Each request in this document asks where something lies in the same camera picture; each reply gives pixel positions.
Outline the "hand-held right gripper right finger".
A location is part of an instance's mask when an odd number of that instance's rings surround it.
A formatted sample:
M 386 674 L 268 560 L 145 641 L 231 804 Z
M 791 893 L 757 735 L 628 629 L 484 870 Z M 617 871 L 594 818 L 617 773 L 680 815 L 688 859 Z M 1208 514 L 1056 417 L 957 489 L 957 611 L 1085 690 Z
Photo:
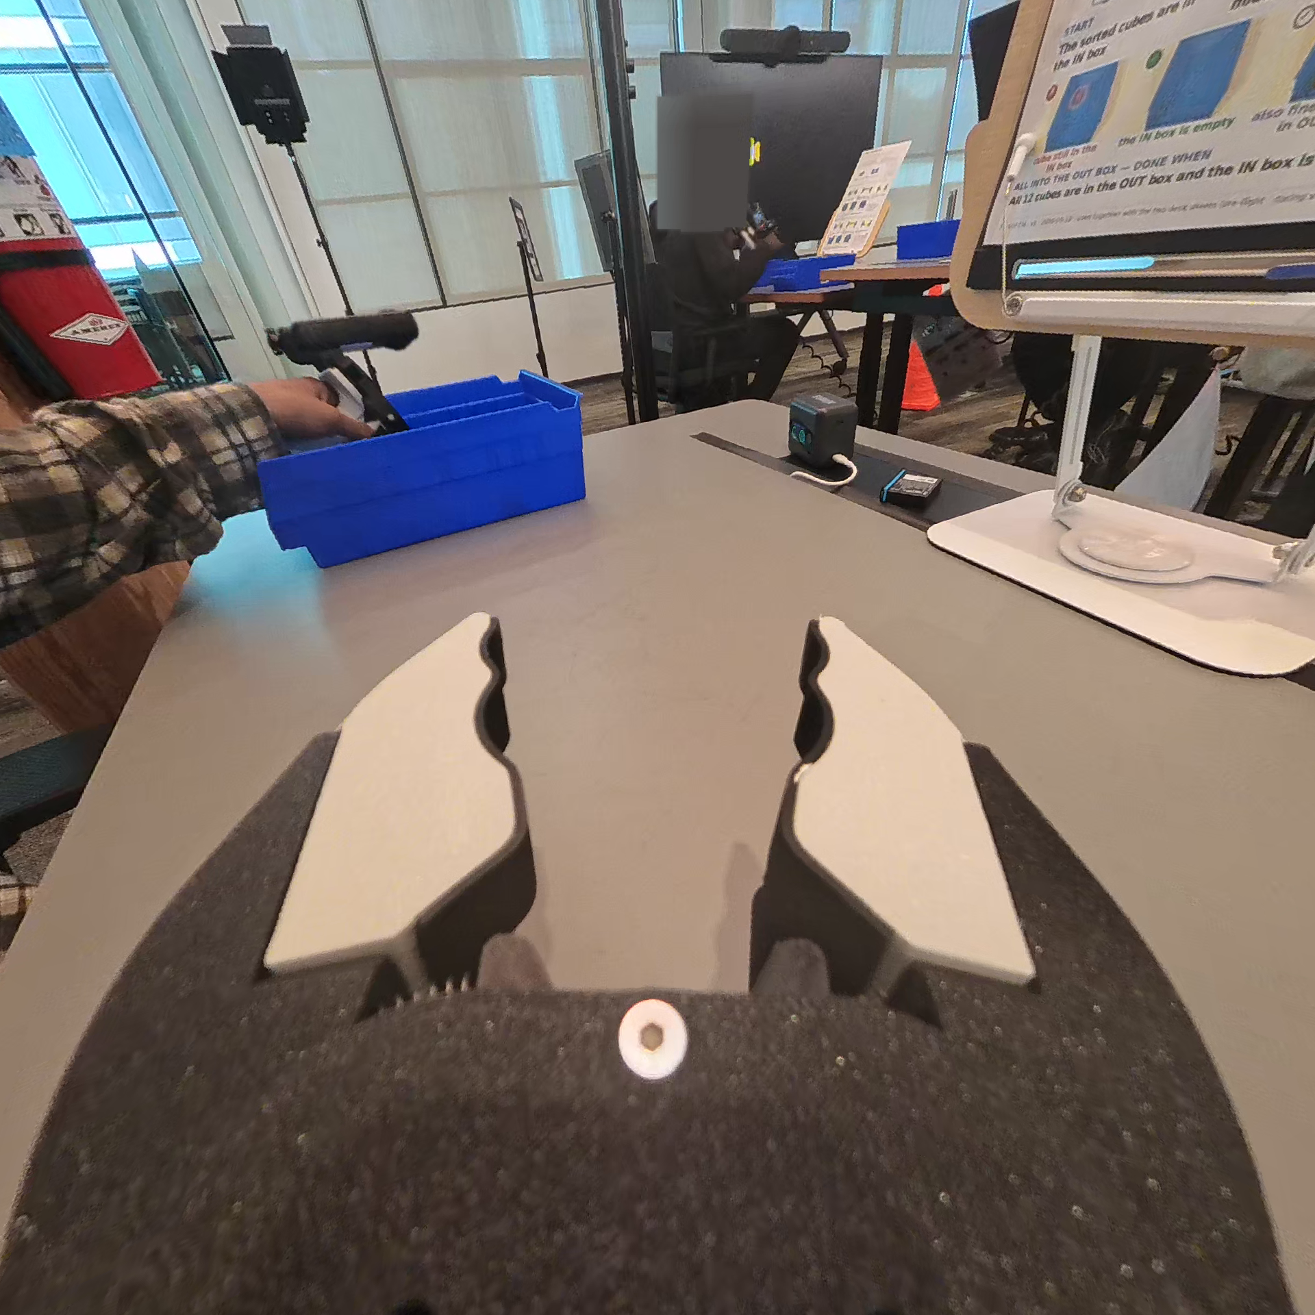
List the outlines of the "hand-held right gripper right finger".
M 837 618 L 805 636 L 794 748 L 750 906 L 750 992 L 932 1003 L 946 973 L 1029 990 L 1037 965 L 960 730 Z

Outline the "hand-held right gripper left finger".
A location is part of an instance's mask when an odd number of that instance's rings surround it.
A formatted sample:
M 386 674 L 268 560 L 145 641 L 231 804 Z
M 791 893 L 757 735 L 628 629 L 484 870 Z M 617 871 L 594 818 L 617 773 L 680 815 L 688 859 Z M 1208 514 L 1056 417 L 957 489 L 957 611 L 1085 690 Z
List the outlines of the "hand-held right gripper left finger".
M 505 685 L 500 622 L 472 614 L 342 721 L 271 976 L 386 960 L 403 978 L 476 978 L 517 931 L 538 877 Z

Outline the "blue plastic container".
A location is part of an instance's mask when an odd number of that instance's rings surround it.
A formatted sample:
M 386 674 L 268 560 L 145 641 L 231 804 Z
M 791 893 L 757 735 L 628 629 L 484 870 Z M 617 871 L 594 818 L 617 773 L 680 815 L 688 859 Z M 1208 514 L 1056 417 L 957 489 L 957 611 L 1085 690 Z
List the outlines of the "blue plastic container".
M 389 397 L 401 433 L 264 463 L 282 550 L 320 569 L 411 549 L 588 495 L 581 395 L 522 372 Z

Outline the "person's left forearm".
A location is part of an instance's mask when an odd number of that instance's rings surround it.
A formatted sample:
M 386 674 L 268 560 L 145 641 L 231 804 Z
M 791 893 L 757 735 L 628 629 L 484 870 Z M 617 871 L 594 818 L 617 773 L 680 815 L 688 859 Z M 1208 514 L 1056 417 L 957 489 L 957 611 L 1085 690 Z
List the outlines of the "person's left forearm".
M 256 391 L 49 406 L 2 436 L 2 646 L 159 566 L 210 553 L 262 510 L 259 466 L 287 447 Z

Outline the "person's left hand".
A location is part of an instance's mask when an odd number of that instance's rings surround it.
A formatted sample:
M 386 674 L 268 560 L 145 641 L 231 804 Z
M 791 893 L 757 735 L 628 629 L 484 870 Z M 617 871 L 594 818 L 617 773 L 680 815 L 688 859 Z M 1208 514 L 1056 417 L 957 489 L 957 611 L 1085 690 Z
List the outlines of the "person's left hand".
M 347 416 L 337 394 L 317 378 L 254 384 L 251 392 L 267 409 L 284 444 L 354 442 L 375 438 L 370 423 Z

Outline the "glass panel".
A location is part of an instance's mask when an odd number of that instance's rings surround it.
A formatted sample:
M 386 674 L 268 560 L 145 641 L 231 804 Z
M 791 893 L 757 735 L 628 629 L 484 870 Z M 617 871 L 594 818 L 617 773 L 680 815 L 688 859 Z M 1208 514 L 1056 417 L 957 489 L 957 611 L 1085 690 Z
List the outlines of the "glass panel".
M 32 148 L 62 209 L 21 203 L 24 236 L 82 240 L 165 386 L 226 383 L 204 254 L 84 4 L 2 4 L 2 98 L 4 148 Z

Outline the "black light stand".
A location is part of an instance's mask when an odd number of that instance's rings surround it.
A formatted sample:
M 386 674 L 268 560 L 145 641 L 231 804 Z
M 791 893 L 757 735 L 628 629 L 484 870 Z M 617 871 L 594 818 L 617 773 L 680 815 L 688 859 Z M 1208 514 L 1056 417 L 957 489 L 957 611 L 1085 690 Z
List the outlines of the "black light stand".
M 517 201 L 517 198 L 509 196 L 508 203 L 509 203 L 509 207 L 512 211 L 514 222 L 516 222 L 517 248 L 519 248 L 519 254 L 520 254 L 522 279 L 523 279 L 523 284 L 525 284 L 525 297 L 527 297 L 527 301 L 528 301 L 528 306 L 530 306 L 531 328 L 533 328 L 534 340 L 536 340 L 538 373 L 549 380 L 552 376 L 552 372 L 549 369 L 547 344 L 545 344 L 544 333 L 542 333 L 541 322 L 539 322 L 538 295 L 536 295 L 536 287 L 544 283 L 544 275 L 542 275 L 542 270 L 539 267 L 538 251 L 536 251 L 536 245 L 534 245 L 534 239 L 533 239 L 533 231 L 530 228 L 530 222 L 527 218 L 527 214 L 525 214 L 522 204 Z

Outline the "black studio light on stand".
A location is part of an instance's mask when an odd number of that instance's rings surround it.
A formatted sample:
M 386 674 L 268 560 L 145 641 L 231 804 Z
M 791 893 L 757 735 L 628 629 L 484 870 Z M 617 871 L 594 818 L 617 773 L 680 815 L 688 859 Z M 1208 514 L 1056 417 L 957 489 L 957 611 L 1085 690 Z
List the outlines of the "black studio light on stand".
M 328 262 L 347 314 L 353 315 L 351 297 L 340 276 L 298 156 L 298 146 L 307 143 L 311 120 L 292 59 L 286 49 L 273 43 L 267 26 L 228 24 L 221 31 L 226 49 L 212 52 L 212 57 L 235 117 L 243 128 L 256 129 L 267 145 L 286 151 L 315 226 L 318 248 Z

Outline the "red canister with labels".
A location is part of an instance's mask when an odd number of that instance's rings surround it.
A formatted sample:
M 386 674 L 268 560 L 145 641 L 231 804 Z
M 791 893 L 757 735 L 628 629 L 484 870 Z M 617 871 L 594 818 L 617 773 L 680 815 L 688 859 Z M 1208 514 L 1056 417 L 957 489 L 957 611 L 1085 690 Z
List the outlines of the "red canister with labels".
M 43 402 L 156 391 L 163 376 L 79 239 L 2 243 L 4 353 Z

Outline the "black tall tripod stand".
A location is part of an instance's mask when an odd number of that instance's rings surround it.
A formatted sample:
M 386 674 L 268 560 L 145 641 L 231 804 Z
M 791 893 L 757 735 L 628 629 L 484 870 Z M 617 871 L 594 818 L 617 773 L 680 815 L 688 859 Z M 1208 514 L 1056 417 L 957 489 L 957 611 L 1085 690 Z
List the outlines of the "black tall tripod stand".
M 647 212 L 642 204 L 631 115 L 631 70 L 624 32 L 622 2 L 595 2 L 599 52 L 608 135 L 614 157 L 619 226 L 619 270 L 630 322 L 631 378 L 639 422 L 660 417 L 647 304 Z

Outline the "white monitor base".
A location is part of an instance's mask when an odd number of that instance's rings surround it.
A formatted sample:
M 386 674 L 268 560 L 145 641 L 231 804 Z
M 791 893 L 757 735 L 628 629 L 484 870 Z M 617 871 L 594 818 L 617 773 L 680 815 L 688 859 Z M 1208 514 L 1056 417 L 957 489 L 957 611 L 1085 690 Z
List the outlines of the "white monitor base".
M 1056 488 L 935 525 L 941 552 L 1209 669 L 1312 677 L 1312 535 L 1269 542 L 1082 480 L 1103 340 L 1075 342 Z

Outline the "wooden top desk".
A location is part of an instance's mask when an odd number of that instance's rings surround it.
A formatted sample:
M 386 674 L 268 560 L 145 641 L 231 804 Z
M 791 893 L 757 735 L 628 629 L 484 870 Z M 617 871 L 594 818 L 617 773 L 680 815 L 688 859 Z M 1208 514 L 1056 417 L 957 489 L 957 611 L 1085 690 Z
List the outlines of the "wooden top desk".
M 2 652 L 4 677 L 59 732 L 115 726 L 184 594 L 188 564 L 116 583 L 55 625 Z

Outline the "black power box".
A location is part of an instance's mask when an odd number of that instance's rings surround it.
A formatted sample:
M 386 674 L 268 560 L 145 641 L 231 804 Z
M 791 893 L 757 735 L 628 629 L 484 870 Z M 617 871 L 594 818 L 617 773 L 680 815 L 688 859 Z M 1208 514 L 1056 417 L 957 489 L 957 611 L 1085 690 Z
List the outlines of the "black power box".
M 844 488 L 858 478 L 854 463 L 860 409 L 854 400 L 815 394 L 790 406 L 788 461 L 793 478 Z

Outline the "large black display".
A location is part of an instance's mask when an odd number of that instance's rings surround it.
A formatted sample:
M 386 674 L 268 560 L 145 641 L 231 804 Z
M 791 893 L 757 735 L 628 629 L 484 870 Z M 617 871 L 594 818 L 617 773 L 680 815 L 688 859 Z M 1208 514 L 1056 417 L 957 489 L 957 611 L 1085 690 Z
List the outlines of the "large black display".
M 808 56 L 768 63 L 663 54 L 667 95 L 752 98 L 749 198 L 786 245 L 821 242 L 860 157 L 877 142 L 879 56 Z

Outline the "wood edged desk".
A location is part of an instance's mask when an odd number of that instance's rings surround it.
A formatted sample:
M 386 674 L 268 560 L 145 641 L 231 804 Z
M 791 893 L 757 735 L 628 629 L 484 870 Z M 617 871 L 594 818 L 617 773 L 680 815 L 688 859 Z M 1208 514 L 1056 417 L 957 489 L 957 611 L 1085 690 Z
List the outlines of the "wood edged desk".
M 849 311 L 863 315 L 857 403 L 860 427 L 898 436 L 910 375 L 915 320 L 959 315 L 949 294 L 949 261 L 896 261 L 830 268 L 818 289 L 752 290 L 743 304 Z

